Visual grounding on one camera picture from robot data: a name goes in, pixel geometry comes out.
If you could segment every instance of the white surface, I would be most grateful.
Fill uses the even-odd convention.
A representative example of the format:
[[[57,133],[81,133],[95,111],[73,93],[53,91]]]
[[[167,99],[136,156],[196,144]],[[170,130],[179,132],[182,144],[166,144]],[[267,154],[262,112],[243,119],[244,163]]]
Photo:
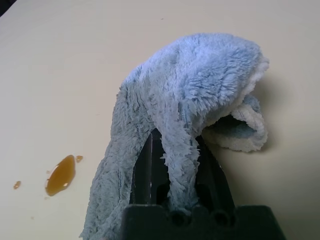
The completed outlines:
[[[1,236],[78,239],[123,79],[180,36],[227,32],[270,58],[255,91],[265,150],[214,150],[235,203],[271,206],[288,240],[320,239],[319,9],[316,0],[18,0],[0,18]],[[44,200],[46,171],[69,154],[84,156],[74,181]]]

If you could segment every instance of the cloth fold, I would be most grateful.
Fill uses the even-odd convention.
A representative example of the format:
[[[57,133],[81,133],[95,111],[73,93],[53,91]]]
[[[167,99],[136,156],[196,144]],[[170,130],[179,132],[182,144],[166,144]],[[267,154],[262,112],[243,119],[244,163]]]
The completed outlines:
[[[259,150],[267,131],[249,93],[269,67],[257,44],[230,34],[182,37],[136,67],[113,109],[111,140],[90,189],[83,240],[118,240],[133,168],[150,132],[162,135],[170,210],[198,203],[196,137],[237,151]]]

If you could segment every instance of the blue microfiber cloth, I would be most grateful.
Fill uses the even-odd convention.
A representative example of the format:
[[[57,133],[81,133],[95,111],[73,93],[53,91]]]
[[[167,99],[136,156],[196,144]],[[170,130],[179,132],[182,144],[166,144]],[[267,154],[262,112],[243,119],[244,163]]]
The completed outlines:
[[[258,45],[230,34],[185,36],[135,68],[117,94],[111,140],[90,189],[80,237],[118,240],[133,168],[150,132],[162,135],[169,209],[197,205],[196,137],[236,151],[259,150],[267,131],[249,93],[269,67]]]

